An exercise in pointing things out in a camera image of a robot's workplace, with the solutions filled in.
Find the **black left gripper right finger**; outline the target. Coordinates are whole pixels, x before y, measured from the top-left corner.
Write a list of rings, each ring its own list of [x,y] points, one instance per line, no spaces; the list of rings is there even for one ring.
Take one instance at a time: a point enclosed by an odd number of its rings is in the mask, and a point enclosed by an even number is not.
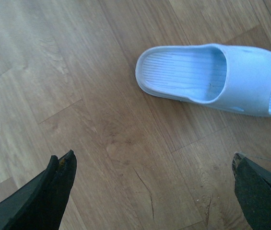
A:
[[[271,230],[271,172],[244,154],[232,160],[235,195],[242,212],[254,230]]]

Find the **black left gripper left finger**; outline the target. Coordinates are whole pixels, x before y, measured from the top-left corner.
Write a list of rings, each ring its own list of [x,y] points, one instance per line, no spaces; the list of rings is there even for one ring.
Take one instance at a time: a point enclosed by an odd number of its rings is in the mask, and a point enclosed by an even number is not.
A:
[[[44,171],[0,202],[0,230],[59,229],[76,169],[72,150],[51,156]]]

